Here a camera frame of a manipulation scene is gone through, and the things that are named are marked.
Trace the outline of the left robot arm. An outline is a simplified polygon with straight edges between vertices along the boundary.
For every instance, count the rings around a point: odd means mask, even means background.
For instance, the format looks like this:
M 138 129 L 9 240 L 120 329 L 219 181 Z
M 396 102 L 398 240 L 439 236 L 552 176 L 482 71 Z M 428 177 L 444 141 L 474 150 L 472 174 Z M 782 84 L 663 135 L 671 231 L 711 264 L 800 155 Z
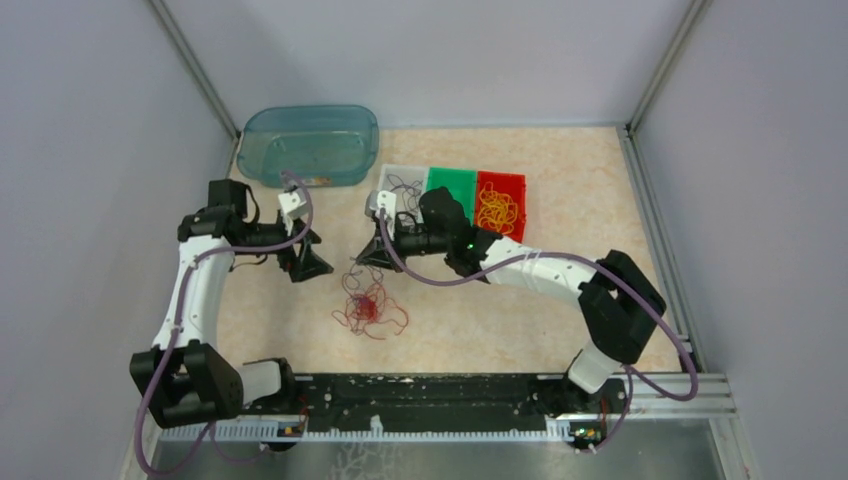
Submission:
M 262 401 L 277 414 L 300 399 L 291 366 L 271 358 L 233 366 L 217 349 L 217 326 L 228 274 L 239 255 L 276 257 L 292 282 L 332 273 L 314 245 L 314 203 L 306 184 L 282 175 L 277 216 L 262 223 L 250 213 L 252 188 L 232 179 L 208 186 L 206 206 L 178 230 L 178 274 L 162 326 L 151 347 L 132 356 L 129 371 L 142 395 L 139 416 L 163 429 L 230 420 Z

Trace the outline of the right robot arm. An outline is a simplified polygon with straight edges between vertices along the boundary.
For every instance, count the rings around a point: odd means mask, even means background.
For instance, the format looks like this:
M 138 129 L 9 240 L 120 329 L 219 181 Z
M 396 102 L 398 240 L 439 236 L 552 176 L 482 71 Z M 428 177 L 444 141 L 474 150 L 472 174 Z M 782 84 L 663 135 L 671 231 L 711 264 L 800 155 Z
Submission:
M 456 274 L 452 285 L 470 281 L 522 288 L 578 309 L 588 343 L 566 371 L 563 398 L 576 412 L 590 411 L 602 398 L 607 379 L 641 357 L 667 304 L 624 252 L 611 250 L 599 260 L 544 252 L 477 226 L 449 190 L 425 192 L 417 213 L 397 208 L 398 197 L 374 190 L 365 214 L 375 234 L 357 256 L 360 265 L 406 270 L 410 256 L 440 255 Z

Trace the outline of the white plastic bin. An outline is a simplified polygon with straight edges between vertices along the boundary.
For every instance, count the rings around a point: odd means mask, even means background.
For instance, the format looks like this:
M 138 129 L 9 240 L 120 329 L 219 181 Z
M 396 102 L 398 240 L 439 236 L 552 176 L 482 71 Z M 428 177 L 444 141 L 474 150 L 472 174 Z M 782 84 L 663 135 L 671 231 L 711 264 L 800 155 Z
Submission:
M 425 192 L 429 168 L 416 165 L 384 164 L 381 167 L 378 190 L 397 194 L 397 211 L 404 212 L 400 220 L 404 225 L 422 221 L 419 199 Z

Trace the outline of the green plastic bin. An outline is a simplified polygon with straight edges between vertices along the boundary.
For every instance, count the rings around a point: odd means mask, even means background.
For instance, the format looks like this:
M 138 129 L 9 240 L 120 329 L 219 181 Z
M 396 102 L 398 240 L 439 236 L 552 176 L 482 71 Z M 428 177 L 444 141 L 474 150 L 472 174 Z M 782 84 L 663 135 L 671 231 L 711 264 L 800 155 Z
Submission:
M 474 219 L 478 172 L 468 169 L 430 167 L 425 191 L 445 187 L 463 206 L 469 221 Z

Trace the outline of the blue transparent plastic tub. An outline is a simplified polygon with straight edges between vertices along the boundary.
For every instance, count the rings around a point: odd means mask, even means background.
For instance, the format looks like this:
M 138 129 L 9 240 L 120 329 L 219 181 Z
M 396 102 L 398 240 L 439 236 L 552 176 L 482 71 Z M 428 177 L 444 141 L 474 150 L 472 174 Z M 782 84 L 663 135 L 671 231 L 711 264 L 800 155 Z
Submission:
M 376 115 L 359 105 L 272 107 L 245 124 L 236 167 L 269 188 L 290 171 L 312 187 L 362 182 L 374 165 L 380 131 Z

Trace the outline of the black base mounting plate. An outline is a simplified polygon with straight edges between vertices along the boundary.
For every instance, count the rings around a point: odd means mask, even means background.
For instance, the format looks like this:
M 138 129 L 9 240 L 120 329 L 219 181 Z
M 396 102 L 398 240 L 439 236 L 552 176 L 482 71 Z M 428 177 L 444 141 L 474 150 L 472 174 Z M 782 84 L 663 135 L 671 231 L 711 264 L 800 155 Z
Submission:
M 288 393 L 253 401 L 247 415 L 292 415 L 310 433 L 541 432 L 547 420 L 621 410 L 623 384 L 588 394 L 560 374 L 299 375 Z

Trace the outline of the red plastic bin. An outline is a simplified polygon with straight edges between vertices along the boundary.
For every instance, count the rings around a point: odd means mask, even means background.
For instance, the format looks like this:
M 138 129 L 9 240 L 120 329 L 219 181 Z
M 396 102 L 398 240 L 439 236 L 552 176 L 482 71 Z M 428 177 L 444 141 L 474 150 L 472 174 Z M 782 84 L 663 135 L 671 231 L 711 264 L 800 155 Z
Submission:
M 524 175 L 479 170 L 473 223 L 521 242 L 526 226 L 525 200 Z

